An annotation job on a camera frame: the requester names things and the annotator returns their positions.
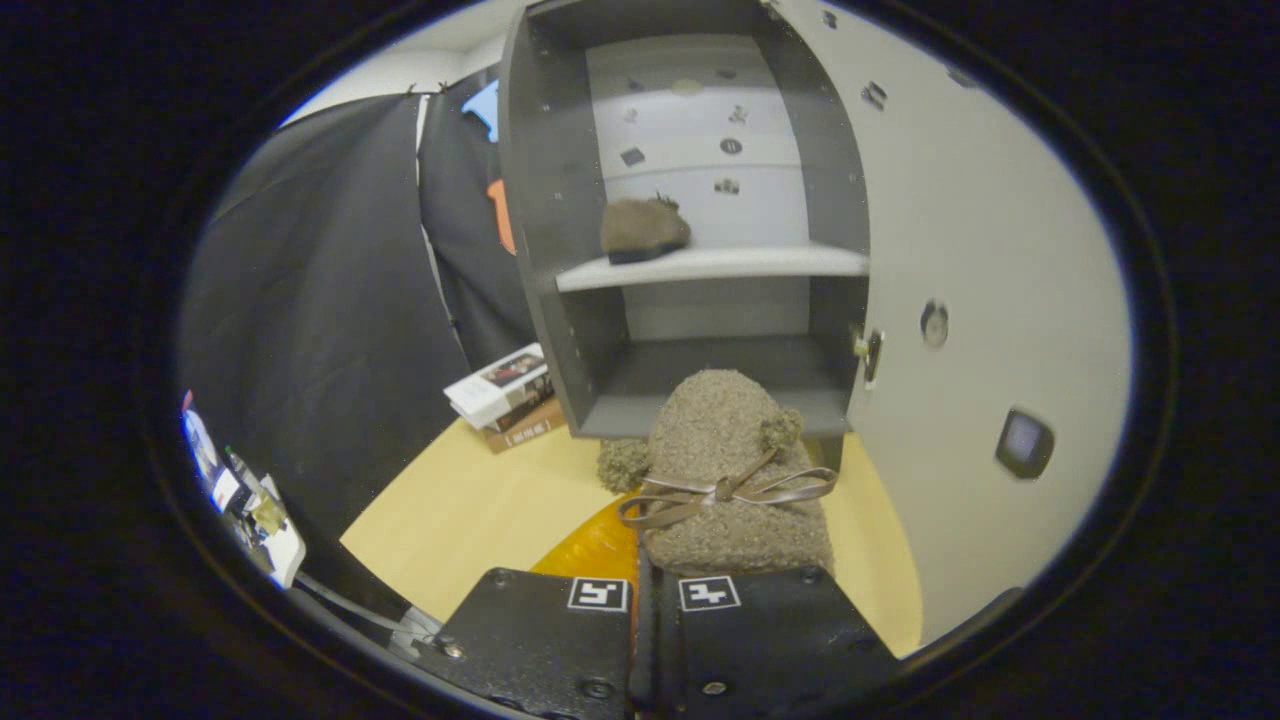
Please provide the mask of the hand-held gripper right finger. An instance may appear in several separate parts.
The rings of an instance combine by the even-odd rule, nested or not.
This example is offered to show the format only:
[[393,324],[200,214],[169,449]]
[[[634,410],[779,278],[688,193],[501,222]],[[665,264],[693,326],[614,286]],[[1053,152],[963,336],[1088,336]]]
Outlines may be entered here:
[[877,696],[899,669],[897,657],[820,568],[660,578],[659,717],[833,717]]

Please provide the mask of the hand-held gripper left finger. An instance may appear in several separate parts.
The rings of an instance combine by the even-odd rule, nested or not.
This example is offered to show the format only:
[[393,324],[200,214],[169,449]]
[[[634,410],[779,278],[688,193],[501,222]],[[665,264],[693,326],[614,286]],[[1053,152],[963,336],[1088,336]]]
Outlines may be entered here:
[[616,500],[530,571],[492,568],[428,639],[415,666],[513,712],[627,719],[637,539]]

